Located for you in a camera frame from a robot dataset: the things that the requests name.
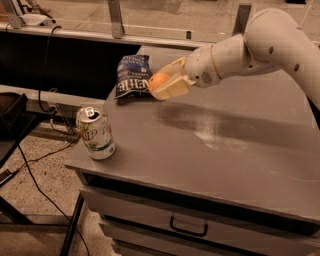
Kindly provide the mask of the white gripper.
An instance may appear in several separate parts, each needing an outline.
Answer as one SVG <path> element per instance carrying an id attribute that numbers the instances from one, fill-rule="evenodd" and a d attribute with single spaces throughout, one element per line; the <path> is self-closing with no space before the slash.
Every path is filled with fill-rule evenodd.
<path id="1" fill-rule="evenodd" d="M 193 51 L 187 59 L 180 57 L 158 71 L 169 79 L 151 92 L 158 100 L 167 100 L 172 97 L 187 94 L 195 85 L 207 88 L 217 85 L 221 79 L 213 61 L 213 47 L 204 46 Z"/>

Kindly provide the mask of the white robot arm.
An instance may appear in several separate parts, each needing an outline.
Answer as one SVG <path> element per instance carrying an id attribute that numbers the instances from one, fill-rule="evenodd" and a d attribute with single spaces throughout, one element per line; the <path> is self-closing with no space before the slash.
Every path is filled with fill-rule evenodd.
<path id="1" fill-rule="evenodd" d="M 236 75 L 281 69 L 320 109 L 320 48 L 285 11 L 269 8 L 253 15 L 243 33 L 194 50 L 155 73 L 148 85 L 153 97 L 166 100 L 207 88 Z"/>

